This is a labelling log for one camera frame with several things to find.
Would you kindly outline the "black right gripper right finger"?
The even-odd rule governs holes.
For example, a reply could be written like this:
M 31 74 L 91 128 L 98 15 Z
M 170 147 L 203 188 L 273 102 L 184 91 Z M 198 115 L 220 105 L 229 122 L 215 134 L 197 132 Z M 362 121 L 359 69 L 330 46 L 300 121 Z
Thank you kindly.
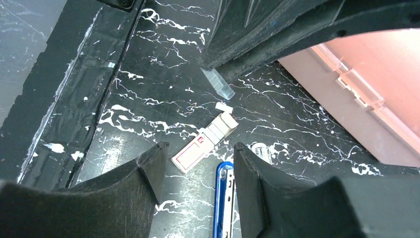
M 234 175 L 244 238 L 417 238 L 420 178 L 331 177 L 300 181 L 234 146 Z

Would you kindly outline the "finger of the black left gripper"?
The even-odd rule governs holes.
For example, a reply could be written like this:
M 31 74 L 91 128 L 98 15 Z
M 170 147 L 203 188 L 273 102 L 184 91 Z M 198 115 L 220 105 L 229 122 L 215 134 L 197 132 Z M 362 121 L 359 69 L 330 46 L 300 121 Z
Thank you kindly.
M 418 6 L 328 6 L 296 19 L 290 26 L 216 70 L 230 81 L 277 59 L 335 38 L 419 26 Z
M 344 6 L 343 0 L 221 0 L 200 66 L 235 60 L 311 11 Z

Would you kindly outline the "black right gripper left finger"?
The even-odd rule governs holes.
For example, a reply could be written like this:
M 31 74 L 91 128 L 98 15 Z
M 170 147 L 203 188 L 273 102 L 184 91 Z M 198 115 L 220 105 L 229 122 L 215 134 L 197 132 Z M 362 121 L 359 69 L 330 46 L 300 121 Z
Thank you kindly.
M 0 182 L 3 238 L 146 238 L 160 204 L 169 144 L 72 188 Z

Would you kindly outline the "blue stapler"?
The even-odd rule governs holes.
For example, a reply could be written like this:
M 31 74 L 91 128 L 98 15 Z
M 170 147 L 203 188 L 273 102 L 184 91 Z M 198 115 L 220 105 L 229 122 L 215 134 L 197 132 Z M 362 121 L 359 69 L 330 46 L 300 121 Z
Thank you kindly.
M 234 205 L 234 165 L 231 162 L 222 162 L 216 168 L 213 238 L 233 237 Z

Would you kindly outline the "silver staple strip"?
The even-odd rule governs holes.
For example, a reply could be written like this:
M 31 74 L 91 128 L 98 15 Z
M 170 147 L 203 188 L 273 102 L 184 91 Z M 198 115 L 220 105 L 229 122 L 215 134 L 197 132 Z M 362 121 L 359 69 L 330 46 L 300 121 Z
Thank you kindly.
M 217 70 L 205 70 L 201 68 L 201 71 L 219 96 L 225 100 L 230 100 L 233 98 L 235 92 L 231 89 L 231 87 L 227 84 L 227 82 Z

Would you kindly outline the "red white staple box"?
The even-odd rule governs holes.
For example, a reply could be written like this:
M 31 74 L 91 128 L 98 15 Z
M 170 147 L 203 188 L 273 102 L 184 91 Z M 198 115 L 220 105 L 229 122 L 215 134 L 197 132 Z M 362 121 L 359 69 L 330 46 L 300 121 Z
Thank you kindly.
M 198 135 L 171 158 L 172 163 L 182 173 L 188 173 L 237 126 L 238 122 L 230 113 L 219 114 L 207 127 L 199 129 Z

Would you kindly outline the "beige small stapler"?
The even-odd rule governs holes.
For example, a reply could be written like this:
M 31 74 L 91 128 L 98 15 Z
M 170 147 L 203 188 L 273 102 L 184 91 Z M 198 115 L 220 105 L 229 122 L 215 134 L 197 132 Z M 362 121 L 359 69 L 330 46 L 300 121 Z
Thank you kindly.
M 251 150 L 265 162 L 272 164 L 272 157 L 269 147 L 264 143 L 256 143 L 251 146 Z

